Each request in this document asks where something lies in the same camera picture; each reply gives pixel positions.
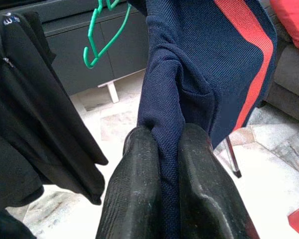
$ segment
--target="hanger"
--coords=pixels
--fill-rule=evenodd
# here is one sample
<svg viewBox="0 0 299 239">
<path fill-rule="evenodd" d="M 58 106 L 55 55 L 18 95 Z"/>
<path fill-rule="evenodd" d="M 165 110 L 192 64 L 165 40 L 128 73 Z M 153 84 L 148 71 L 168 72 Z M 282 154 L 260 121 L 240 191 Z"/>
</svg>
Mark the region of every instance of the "hanger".
<svg viewBox="0 0 299 239">
<path fill-rule="evenodd" d="M 110 2 L 110 0 L 106 0 L 106 4 L 109 10 L 112 10 L 116 7 L 116 5 L 119 3 L 120 0 L 115 0 L 113 3 Z M 99 61 L 100 57 L 111 47 L 111 45 L 118 39 L 118 37 L 120 36 L 120 34 L 122 33 L 128 18 L 129 18 L 129 14 L 130 14 L 130 10 L 131 10 L 131 5 L 128 3 L 128 9 L 124 18 L 124 21 L 120 27 L 120 29 L 118 30 L 118 32 L 113 36 L 113 38 L 109 41 L 109 43 L 106 44 L 106 46 L 100 51 L 100 53 L 98 53 L 94 40 L 93 40 L 93 31 L 94 31 L 94 25 L 96 23 L 96 19 L 97 17 L 101 14 L 101 11 L 103 9 L 103 4 L 102 4 L 102 0 L 98 0 L 99 6 L 98 8 L 94 9 L 92 18 L 91 18 L 91 22 L 90 22 L 90 26 L 89 26 L 89 31 L 88 31 L 88 38 L 90 41 L 90 45 L 94 54 L 94 60 L 92 62 L 89 62 L 88 59 L 88 55 L 89 55 L 89 47 L 85 47 L 84 48 L 84 52 L 83 52 L 83 60 L 84 63 L 86 65 L 87 68 L 92 69 L 95 64 Z"/>
</svg>

